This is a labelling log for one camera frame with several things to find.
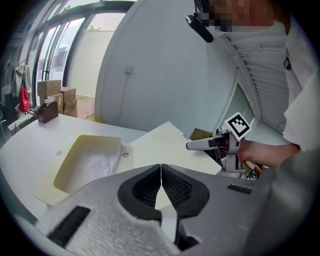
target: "white wall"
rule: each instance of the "white wall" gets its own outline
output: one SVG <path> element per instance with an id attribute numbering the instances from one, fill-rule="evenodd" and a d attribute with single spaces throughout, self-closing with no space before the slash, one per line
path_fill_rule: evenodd
<path id="1" fill-rule="evenodd" d="M 97 118 L 142 131 L 171 121 L 187 136 L 194 128 L 214 129 L 234 87 L 236 65 L 220 44 L 206 43 L 187 25 L 193 12 L 193 0 L 133 5 L 102 61 Z M 133 67 L 128 76 L 127 65 Z"/>
<path id="2" fill-rule="evenodd" d="M 76 88 L 78 95 L 96 96 L 101 63 L 113 31 L 86 31 L 72 59 L 68 86 Z"/>
<path id="3" fill-rule="evenodd" d="M 246 139 L 268 145 L 290 144 L 290 142 L 284 139 L 280 132 L 264 124 L 263 122 L 259 122 L 250 132 L 250 134 L 246 136 Z"/>

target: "hanging jacket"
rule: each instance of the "hanging jacket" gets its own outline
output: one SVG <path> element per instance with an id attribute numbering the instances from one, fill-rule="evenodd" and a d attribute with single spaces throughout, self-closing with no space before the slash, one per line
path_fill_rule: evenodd
<path id="1" fill-rule="evenodd" d="M 31 79 L 30 68 L 26 64 L 21 64 L 14 70 L 11 84 L 11 92 L 14 97 L 19 97 L 22 82 L 23 87 L 28 91 L 31 88 Z"/>

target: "paper tray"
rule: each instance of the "paper tray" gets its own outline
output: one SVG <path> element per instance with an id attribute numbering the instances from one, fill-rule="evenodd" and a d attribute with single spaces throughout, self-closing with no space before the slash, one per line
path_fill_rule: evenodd
<path id="1" fill-rule="evenodd" d="M 34 196 L 53 206 L 84 185 L 113 175 L 120 150 L 120 137 L 79 136 L 70 150 L 56 154 Z"/>

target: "floor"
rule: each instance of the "floor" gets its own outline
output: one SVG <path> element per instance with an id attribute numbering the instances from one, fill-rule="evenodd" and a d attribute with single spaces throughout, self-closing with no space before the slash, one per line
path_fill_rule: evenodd
<path id="1" fill-rule="evenodd" d="M 95 113 L 95 98 L 78 98 L 77 101 L 78 118 L 86 119 Z"/>

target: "red bag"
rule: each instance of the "red bag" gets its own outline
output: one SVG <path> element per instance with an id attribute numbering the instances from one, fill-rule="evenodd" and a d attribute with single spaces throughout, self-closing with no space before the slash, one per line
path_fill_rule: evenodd
<path id="1" fill-rule="evenodd" d="M 29 96 L 25 85 L 25 67 L 23 67 L 22 81 L 19 94 L 19 110 L 26 113 L 30 110 Z"/>
<path id="2" fill-rule="evenodd" d="M 24 87 L 20 90 L 19 110 L 23 113 L 30 110 L 28 92 Z"/>

